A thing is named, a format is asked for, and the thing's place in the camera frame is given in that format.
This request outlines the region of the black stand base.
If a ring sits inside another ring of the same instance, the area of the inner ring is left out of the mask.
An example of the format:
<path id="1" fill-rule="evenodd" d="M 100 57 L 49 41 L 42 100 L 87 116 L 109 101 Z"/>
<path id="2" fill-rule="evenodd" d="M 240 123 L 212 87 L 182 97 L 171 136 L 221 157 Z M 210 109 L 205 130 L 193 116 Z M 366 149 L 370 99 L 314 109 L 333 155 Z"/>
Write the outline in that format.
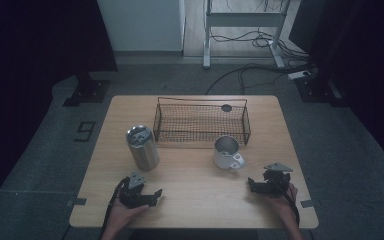
<path id="1" fill-rule="evenodd" d="M 299 78 L 295 85 L 301 100 L 306 103 L 329 103 L 333 107 L 348 107 L 345 94 L 336 84 L 334 78 L 327 81 L 318 78 Z"/>
<path id="2" fill-rule="evenodd" d="M 64 107 L 77 107 L 81 103 L 102 103 L 109 89 L 110 80 L 93 80 L 88 72 L 76 74 L 78 85 Z"/>

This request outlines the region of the white power strip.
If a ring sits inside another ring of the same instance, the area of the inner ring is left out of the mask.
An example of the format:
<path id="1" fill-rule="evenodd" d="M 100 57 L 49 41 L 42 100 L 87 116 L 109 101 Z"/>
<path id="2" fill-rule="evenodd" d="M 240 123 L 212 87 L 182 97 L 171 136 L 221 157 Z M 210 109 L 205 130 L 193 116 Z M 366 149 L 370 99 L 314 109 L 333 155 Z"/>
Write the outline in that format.
<path id="1" fill-rule="evenodd" d="M 310 76 L 311 76 L 311 73 L 309 71 L 305 70 L 305 71 L 299 71 L 299 72 L 294 72 L 294 73 L 288 74 L 288 79 L 289 80 L 295 80 L 295 79 L 306 78 L 306 77 L 310 77 Z"/>

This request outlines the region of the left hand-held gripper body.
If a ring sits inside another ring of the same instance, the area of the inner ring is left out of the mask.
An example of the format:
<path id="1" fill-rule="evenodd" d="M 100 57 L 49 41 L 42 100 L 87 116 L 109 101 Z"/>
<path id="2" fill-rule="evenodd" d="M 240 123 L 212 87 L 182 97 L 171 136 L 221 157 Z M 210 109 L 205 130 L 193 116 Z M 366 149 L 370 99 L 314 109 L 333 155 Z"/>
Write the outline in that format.
<path id="1" fill-rule="evenodd" d="M 128 208 L 147 205 L 147 198 L 141 194 L 145 182 L 145 178 L 135 171 L 123 178 L 118 185 L 119 201 Z"/>

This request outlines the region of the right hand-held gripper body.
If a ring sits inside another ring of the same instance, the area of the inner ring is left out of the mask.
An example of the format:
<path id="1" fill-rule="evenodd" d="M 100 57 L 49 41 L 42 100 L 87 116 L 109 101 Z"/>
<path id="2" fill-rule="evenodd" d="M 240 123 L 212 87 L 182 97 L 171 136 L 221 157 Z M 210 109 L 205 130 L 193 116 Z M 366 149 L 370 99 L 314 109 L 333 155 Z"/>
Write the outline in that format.
<path id="1" fill-rule="evenodd" d="M 280 196 L 286 192 L 289 188 L 291 181 L 290 173 L 293 169 L 278 162 L 266 165 L 264 169 L 263 177 L 265 183 L 263 185 L 263 193 Z"/>

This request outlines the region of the person's left hand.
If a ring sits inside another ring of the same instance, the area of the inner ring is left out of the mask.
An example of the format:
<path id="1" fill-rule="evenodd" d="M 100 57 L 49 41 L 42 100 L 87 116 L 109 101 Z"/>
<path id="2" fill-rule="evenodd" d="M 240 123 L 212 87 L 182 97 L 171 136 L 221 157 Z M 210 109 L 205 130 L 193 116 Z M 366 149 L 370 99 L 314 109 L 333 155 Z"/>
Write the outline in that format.
<path id="1" fill-rule="evenodd" d="M 119 200 L 115 200 L 108 217 L 106 229 L 120 231 L 123 227 L 127 226 L 134 217 L 142 214 L 148 209 L 148 205 L 130 209 L 123 205 Z"/>

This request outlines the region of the white cabinet panel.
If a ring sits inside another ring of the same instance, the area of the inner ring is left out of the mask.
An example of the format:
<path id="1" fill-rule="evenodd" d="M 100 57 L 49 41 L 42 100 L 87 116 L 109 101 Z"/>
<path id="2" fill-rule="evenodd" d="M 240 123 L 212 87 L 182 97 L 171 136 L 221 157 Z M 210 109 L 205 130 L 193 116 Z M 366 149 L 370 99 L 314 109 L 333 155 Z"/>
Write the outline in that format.
<path id="1" fill-rule="evenodd" d="M 97 0 L 115 52 L 181 52 L 184 0 Z"/>

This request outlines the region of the white desk frame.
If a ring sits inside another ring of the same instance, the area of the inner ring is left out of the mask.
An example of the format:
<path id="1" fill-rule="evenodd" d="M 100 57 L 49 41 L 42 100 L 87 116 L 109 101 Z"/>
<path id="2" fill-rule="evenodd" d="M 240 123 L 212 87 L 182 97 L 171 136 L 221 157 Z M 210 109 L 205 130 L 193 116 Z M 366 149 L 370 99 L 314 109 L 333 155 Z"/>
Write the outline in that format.
<path id="1" fill-rule="evenodd" d="M 254 42 L 266 48 L 278 68 L 284 68 L 281 34 L 292 0 L 203 0 L 203 67 L 211 66 L 212 44 Z"/>

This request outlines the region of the white steel mug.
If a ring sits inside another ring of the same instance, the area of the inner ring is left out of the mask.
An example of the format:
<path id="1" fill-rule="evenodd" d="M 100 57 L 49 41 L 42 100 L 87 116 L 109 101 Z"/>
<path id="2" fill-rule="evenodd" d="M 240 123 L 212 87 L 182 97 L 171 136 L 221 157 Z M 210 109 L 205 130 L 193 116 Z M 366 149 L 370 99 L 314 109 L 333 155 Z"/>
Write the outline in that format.
<path id="1" fill-rule="evenodd" d="M 220 136 L 214 144 L 214 164 L 221 169 L 240 169 L 245 160 L 239 153 L 239 143 L 231 136 Z"/>

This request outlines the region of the stainless steel tumbler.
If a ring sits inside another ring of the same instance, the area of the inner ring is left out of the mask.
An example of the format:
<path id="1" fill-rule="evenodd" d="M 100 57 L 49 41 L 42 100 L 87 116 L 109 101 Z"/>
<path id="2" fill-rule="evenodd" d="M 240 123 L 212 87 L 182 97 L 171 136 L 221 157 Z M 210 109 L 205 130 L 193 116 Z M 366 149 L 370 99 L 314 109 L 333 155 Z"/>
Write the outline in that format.
<path id="1" fill-rule="evenodd" d="M 158 166 L 159 155 L 150 128 L 144 125 L 132 127 L 126 133 L 126 142 L 140 170 L 151 171 Z"/>

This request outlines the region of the dark wire basket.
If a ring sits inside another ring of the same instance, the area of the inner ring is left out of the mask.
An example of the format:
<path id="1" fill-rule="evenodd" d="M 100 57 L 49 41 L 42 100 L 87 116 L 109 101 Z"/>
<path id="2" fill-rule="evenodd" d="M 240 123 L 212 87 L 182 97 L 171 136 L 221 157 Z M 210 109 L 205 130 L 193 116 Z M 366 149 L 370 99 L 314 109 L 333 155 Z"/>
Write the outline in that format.
<path id="1" fill-rule="evenodd" d="M 223 112 L 224 104 L 232 111 Z M 247 100 L 158 97 L 153 133 L 159 143 L 213 142 L 230 135 L 246 145 L 251 136 Z"/>

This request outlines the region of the person's right hand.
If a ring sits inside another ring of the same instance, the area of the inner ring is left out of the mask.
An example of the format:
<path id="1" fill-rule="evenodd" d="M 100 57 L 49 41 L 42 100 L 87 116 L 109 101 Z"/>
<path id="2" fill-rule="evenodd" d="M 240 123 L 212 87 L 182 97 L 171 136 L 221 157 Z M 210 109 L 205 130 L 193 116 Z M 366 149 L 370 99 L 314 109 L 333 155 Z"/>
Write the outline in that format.
<path id="1" fill-rule="evenodd" d="M 287 196 L 295 201 L 296 195 L 297 195 L 297 188 L 290 183 L 289 189 L 287 191 Z M 285 196 L 282 197 L 271 197 L 267 196 L 265 197 L 265 201 L 269 204 L 269 206 L 272 208 L 272 210 L 275 212 L 275 214 L 281 219 L 281 220 L 295 220 L 295 213 L 292 209 L 290 202 L 287 200 Z"/>

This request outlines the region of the dark curtain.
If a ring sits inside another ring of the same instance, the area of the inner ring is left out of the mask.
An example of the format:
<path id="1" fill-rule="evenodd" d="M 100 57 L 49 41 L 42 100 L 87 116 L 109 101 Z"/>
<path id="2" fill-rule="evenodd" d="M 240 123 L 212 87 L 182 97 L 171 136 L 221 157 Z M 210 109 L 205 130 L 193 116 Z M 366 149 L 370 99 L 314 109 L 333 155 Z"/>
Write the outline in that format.
<path id="1" fill-rule="evenodd" d="M 114 71 L 98 0 L 0 0 L 0 186 L 61 80 Z"/>
<path id="2" fill-rule="evenodd" d="M 289 39 L 384 150 L 384 0 L 300 0 Z"/>

